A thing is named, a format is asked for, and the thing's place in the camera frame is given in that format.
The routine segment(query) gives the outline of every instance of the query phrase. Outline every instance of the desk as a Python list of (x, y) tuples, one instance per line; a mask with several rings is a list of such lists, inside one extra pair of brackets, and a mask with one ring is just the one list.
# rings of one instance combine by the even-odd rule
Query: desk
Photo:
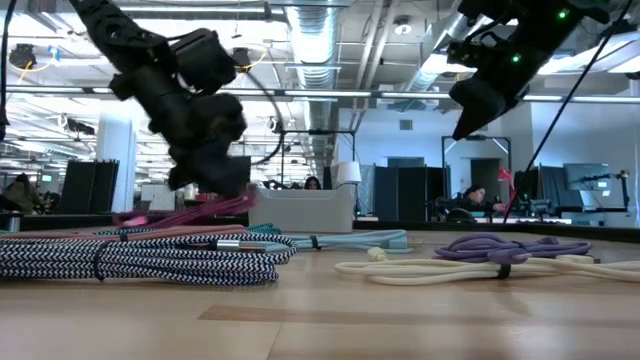
[[(493, 223), (495, 224), (502, 224), (502, 217), (500, 216), (496, 216), (493, 218)], [(476, 222), (479, 224), (488, 224), (491, 221), (489, 221), (489, 218), (475, 218)], [(531, 222), (531, 223), (536, 223), (536, 222), (540, 222), (539, 218), (533, 218), (533, 217), (527, 217), (527, 218), (508, 218), (507, 219), (507, 224), (517, 224), (517, 223), (522, 223), (522, 222)], [(566, 225), (571, 225), (571, 219), (543, 219), (544, 223), (547, 224), (566, 224)]]
[[(420, 258), (462, 233), (411, 232)], [(498, 234), (515, 241), (540, 235)], [(595, 242), (604, 262), (640, 246)], [(579, 277), (386, 287), (307, 251), (269, 287), (154, 282), (0, 283), (7, 360), (637, 359), (640, 286)]]

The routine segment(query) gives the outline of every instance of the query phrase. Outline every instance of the purple cable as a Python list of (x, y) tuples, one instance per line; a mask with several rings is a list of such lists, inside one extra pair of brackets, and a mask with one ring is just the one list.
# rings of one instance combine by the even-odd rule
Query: purple cable
[(588, 241), (560, 244), (554, 237), (533, 243), (504, 241), (491, 234), (470, 234), (435, 250), (436, 259), (496, 264), (522, 264), (527, 257), (555, 258), (558, 255), (586, 255), (593, 245)]

